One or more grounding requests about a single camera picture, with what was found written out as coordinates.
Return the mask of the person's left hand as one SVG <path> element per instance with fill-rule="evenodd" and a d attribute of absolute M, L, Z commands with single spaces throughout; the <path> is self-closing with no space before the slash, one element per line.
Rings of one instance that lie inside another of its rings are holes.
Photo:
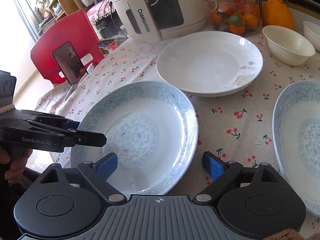
<path fill-rule="evenodd" d="M 20 181 L 28 158 L 31 156 L 32 152 L 32 149 L 25 148 L 19 159 L 10 161 L 9 154 L 1 147 L 1 164 L 7 165 L 8 163 L 11 163 L 10 168 L 4 174 L 4 178 L 8 183 L 14 184 Z"/>

